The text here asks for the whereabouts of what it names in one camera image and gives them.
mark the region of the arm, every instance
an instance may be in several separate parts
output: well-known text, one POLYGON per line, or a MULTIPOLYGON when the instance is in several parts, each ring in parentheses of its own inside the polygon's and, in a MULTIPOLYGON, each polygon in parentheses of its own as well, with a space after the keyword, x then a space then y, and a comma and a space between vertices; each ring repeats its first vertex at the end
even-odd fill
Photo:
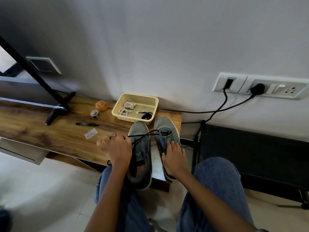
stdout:
POLYGON ((131 139, 117 132, 97 142, 112 162, 112 172, 84 232, 114 232, 117 226, 123 180, 132 156, 131 139))
POLYGON ((167 155, 162 161, 168 174, 178 179, 202 209, 217 232, 256 232, 257 229, 241 218, 221 199, 204 187, 187 169, 187 158, 179 144, 168 143, 167 155))

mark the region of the sneaker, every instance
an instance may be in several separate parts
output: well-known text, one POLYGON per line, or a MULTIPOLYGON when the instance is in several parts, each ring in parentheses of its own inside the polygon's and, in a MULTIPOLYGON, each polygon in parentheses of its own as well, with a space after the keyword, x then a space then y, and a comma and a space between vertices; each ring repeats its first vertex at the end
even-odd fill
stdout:
MULTIPOLYGON (((131 137, 132 143, 134 143, 148 132, 148 127, 143 122, 137 121, 132 125, 128 136, 138 135, 131 137)), ((142 191, 147 189, 151 184, 151 172, 150 136, 144 136, 132 146, 132 158, 127 176, 133 184, 134 189, 142 191)))
MULTIPOLYGON (((174 141, 175 144, 178 143, 180 145, 179 132, 176 126, 174 125, 174 123, 167 116, 158 116, 154 122, 154 129, 159 130, 156 133, 160 134, 160 135, 156 135, 155 138, 157 141, 157 145, 159 148, 159 153, 160 153, 161 158, 162 158, 162 153, 166 154, 167 142, 172 143, 172 141, 174 141), (166 133, 166 132, 172 132, 172 133, 167 136, 162 135, 162 133, 166 133)), ((165 178, 167 178, 170 181, 177 181, 175 177, 169 175, 166 172, 164 166, 163 166, 163 171, 164 171, 165 178)))

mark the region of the orange lid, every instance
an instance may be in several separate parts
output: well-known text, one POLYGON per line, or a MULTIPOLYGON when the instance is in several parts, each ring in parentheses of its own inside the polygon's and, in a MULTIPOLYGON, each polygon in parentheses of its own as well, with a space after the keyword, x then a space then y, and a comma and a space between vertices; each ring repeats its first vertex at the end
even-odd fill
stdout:
POLYGON ((99 110, 99 112, 104 112, 108 109, 106 101, 103 100, 97 101, 95 107, 99 110))

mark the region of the small plastic packet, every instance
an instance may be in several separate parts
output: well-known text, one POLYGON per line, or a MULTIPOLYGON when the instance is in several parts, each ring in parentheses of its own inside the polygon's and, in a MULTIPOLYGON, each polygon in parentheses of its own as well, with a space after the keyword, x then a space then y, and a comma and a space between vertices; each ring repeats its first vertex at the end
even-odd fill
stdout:
POLYGON ((89 139, 96 135, 98 132, 95 129, 91 129, 89 132, 85 133, 85 138, 89 139))

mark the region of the white cable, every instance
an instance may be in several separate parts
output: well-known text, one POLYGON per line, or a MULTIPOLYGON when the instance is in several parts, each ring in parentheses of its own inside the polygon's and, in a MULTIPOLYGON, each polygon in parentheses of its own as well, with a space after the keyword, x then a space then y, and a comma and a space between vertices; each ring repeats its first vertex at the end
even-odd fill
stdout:
POLYGON ((122 116, 128 116, 128 113, 131 112, 128 109, 125 108, 121 108, 119 109, 119 114, 121 114, 122 116))
POLYGON ((129 109, 134 109, 134 108, 136 107, 136 104, 126 102, 125 105, 124 105, 124 107, 125 107, 125 108, 129 108, 129 109))

